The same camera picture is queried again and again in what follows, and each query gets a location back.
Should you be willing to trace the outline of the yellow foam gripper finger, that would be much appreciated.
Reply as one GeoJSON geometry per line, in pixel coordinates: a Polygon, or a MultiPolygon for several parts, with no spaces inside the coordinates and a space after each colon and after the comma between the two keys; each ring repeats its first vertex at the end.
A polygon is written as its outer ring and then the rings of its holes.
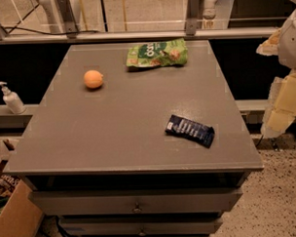
{"type": "Polygon", "coordinates": [[[282,78],[276,77],[268,95],[261,133],[264,138],[278,138],[296,117],[296,69],[282,78]]]}

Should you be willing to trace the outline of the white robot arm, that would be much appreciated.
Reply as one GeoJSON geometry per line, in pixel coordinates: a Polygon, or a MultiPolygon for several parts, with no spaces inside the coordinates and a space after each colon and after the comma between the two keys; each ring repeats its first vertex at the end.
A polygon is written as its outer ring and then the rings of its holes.
{"type": "Polygon", "coordinates": [[[296,9],[256,50],[259,55],[278,56],[278,62],[290,69],[283,79],[276,77],[268,95],[269,105],[262,120],[264,138],[278,138],[296,117],[296,9]]]}

